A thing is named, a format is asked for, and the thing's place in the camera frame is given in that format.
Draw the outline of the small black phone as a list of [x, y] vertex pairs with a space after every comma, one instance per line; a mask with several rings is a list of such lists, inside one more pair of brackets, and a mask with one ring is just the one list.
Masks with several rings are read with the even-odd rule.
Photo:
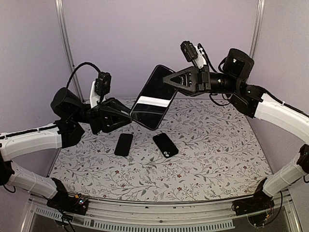
[[155, 66], [131, 108], [133, 121], [152, 131], [159, 127], [177, 93], [176, 88], [163, 83], [163, 78], [173, 73], [164, 65]]

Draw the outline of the large black phone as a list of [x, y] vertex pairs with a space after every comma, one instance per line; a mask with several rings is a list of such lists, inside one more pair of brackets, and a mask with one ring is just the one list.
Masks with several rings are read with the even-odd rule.
[[129, 133], [121, 133], [114, 150], [116, 156], [127, 157], [131, 148], [133, 135]]

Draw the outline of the black case with camera holes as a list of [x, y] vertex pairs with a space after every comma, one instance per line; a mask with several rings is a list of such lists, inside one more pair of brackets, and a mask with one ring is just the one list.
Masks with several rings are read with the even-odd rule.
[[178, 148], [166, 133], [155, 135], [153, 141], [165, 158], [171, 158], [179, 153]]

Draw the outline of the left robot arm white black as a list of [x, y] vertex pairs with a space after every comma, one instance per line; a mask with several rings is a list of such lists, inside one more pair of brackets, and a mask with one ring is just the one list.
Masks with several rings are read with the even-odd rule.
[[66, 87], [55, 94], [51, 108], [59, 120], [43, 127], [0, 135], [0, 184], [53, 199], [60, 209], [67, 210], [72, 200], [60, 180], [26, 170], [13, 159], [37, 151], [77, 145], [84, 135], [82, 123], [89, 124], [92, 133], [97, 135], [128, 125], [132, 119], [130, 109], [115, 98], [102, 101], [95, 95], [94, 100], [85, 104]]

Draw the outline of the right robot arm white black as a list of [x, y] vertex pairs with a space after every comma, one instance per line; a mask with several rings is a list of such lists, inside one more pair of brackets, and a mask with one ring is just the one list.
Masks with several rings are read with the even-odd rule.
[[253, 65], [254, 60], [246, 53], [231, 48], [218, 67], [219, 73], [210, 72], [206, 65], [195, 65], [164, 77], [163, 82], [185, 96], [226, 94], [243, 115], [276, 125], [304, 142], [288, 164], [259, 183], [249, 203], [254, 211], [259, 211], [279, 191], [308, 175], [309, 116], [265, 88], [247, 84]]

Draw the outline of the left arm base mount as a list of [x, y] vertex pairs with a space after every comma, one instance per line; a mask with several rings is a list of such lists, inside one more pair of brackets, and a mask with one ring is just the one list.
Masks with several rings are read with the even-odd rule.
[[56, 184], [57, 192], [53, 198], [47, 200], [46, 205], [61, 212], [85, 216], [89, 205], [88, 197], [81, 193], [70, 196], [60, 180], [56, 178], [52, 178], [52, 180]]

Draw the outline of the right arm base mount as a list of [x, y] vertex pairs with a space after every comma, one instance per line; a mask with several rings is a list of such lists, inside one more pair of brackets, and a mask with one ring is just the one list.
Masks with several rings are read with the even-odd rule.
[[267, 178], [264, 178], [257, 186], [252, 197], [235, 200], [232, 202], [231, 209], [237, 216], [254, 213], [261, 210], [271, 209], [275, 206], [272, 197], [269, 197], [263, 192], [263, 185]]

